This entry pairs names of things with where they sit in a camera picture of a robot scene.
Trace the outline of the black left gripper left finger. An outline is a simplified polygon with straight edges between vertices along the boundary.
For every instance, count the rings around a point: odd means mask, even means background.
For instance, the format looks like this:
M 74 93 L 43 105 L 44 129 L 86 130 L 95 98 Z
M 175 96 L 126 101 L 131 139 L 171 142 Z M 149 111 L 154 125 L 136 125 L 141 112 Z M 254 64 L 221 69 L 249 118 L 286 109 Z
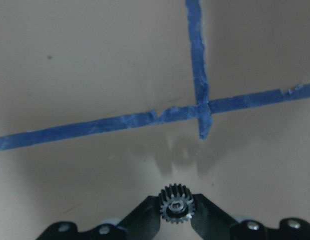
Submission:
M 153 240 L 160 230 L 159 198 L 146 197 L 118 224 L 123 240 Z

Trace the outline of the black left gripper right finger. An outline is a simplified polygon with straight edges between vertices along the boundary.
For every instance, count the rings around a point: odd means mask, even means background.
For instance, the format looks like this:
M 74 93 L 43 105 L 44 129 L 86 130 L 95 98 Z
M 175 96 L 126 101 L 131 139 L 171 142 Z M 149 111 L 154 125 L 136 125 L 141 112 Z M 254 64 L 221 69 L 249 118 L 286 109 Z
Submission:
M 191 226 L 203 240 L 237 240 L 231 231 L 239 223 L 202 194 L 193 195 L 195 213 Z

